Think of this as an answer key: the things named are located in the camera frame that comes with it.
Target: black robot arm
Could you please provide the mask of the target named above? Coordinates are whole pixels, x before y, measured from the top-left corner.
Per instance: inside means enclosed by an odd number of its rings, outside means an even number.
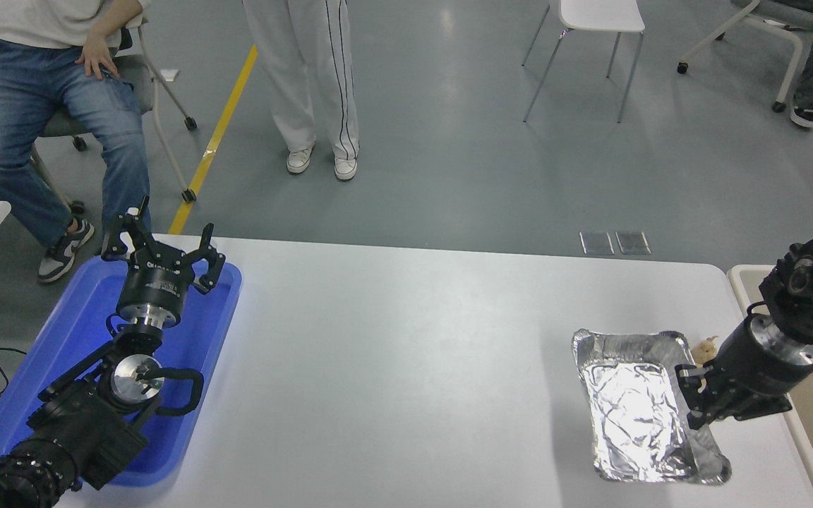
[[[751,306],[713,360],[677,366],[691,428],[789,411],[786,394],[813,373],[813,240],[792,244],[759,290],[769,315]]]
[[[83,479],[100,489],[146,447],[141,428],[152,416],[182,416],[197,408],[203,374],[162,367],[152,354],[162,344],[162,329],[181,321],[190,285],[200,293],[216,286],[224,256],[210,245],[212,225],[203,229],[200,247],[184,253],[156,241],[139,212],[116,217],[104,235],[103,260],[125,260],[127,276],[116,315],[127,322],[113,338],[91,351],[39,394],[41,407],[27,425],[31,437],[0,457],[0,507],[48,508]],[[133,250],[120,240],[130,235]],[[194,280],[193,263],[209,269]],[[190,399],[178,408],[162,407],[165,380],[189,380]]]

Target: yellow tape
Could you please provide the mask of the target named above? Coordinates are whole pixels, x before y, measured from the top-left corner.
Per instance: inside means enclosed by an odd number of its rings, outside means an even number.
[[[225,103],[225,109],[222,112],[222,117],[219,118],[219,123],[217,123],[215,126],[215,131],[212,132],[212,139],[209,140],[209,145],[206,145],[206,151],[203,152],[203,158],[200,159],[200,165],[196,168],[196,173],[194,173],[193,180],[190,182],[190,188],[193,189],[193,192],[197,195],[200,194],[200,187],[203,186],[203,181],[206,180],[206,174],[209,173],[209,168],[212,166],[212,159],[215,158],[215,154],[217,151],[219,151],[219,145],[222,144],[225,129],[228,128],[228,124],[231,121],[231,116],[234,115],[236,103],[238,103],[240,100],[240,94],[243,93],[243,89],[246,86],[246,81],[249,79],[249,72],[251,72],[253,68],[257,55],[258,52],[255,50],[255,46],[249,49],[249,55],[246,56],[246,62],[244,62],[243,68],[240,70],[238,80],[234,84],[234,90],[231,91],[231,95],[228,97],[228,102]],[[180,208],[178,208],[178,212],[174,215],[174,221],[171,222],[171,227],[168,228],[168,234],[181,234],[181,231],[183,231],[183,226],[187,223],[187,218],[190,216],[190,211],[192,209],[193,203],[181,203]]]

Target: white pants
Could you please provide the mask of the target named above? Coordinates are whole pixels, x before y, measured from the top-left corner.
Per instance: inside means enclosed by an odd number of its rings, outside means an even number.
[[[336,158],[359,153],[345,0],[242,0],[258,62],[268,78],[269,107],[287,149],[315,143],[310,77],[325,113]]]

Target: crumpled aluminum foil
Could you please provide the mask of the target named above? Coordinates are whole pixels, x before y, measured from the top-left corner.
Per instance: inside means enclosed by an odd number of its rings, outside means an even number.
[[[688,428],[688,407],[675,366],[694,364],[679,332],[653,335],[573,335],[591,409],[594,467],[620,482],[688,482],[722,485],[730,461],[708,425]]]

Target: blue tray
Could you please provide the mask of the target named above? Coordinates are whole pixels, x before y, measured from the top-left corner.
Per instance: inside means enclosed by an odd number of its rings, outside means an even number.
[[[206,263],[200,261],[193,269],[199,276],[207,269]],[[42,404],[37,394],[111,340],[106,317],[115,312],[126,273],[126,263],[93,258],[74,274],[0,399],[0,456],[31,435],[26,421]],[[164,343],[155,351],[164,367],[200,370],[205,378],[203,399],[234,314],[240,279],[240,270],[226,263],[210,293],[200,295],[191,287],[180,324],[164,331]],[[190,383],[169,380],[161,395],[165,406],[181,407],[190,397]],[[143,427],[149,444],[110,483],[146,486],[168,476],[187,450],[202,407],[200,402],[195,411],[180,418],[152,417]]]

